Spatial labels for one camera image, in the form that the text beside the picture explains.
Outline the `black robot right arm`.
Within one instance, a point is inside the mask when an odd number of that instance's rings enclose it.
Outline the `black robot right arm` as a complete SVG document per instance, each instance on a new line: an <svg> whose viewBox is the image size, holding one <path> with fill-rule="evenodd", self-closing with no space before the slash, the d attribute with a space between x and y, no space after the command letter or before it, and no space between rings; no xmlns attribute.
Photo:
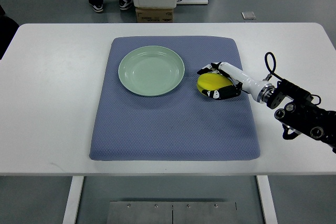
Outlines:
<svg viewBox="0 0 336 224"><path fill-rule="evenodd" d="M270 87L262 95L261 100L270 109L275 109L284 98L289 98L284 108L277 109L275 119L282 123L285 140L293 140L304 134L316 141L321 141L335 152L335 111L319 108L320 96L311 94L294 83L275 73L276 58L272 52L265 54L265 65L269 71L266 80L278 78L277 86Z"/></svg>

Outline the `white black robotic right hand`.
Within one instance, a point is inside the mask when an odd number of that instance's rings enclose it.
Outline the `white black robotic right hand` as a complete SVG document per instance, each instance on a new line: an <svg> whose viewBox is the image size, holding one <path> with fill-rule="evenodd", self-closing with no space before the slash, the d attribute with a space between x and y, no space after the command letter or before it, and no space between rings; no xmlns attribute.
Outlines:
<svg viewBox="0 0 336 224"><path fill-rule="evenodd" d="M197 72L200 76L205 73L216 73L227 77L234 85L231 89L220 91L220 98L215 100L226 100L238 97L246 92L258 103L267 102L275 87L268 81L256 81L242 70L227 62L212 62Z"/></svg>

